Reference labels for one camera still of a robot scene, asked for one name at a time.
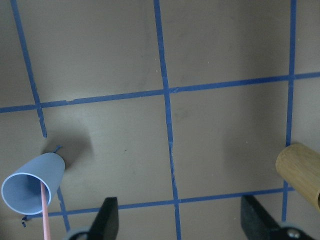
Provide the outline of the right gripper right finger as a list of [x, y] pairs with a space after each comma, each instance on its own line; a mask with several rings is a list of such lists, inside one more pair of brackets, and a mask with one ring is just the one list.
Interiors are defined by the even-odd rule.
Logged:
[[241, 197], [240, 224], [248, 240], [276, 240], [281, 229], [253, 195]]

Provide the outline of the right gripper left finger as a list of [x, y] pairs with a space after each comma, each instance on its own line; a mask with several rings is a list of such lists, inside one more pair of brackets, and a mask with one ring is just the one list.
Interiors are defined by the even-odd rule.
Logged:
[[107, 197], [88, 232], [88, 240], [115, 240], [118, 235], [118, 199]]

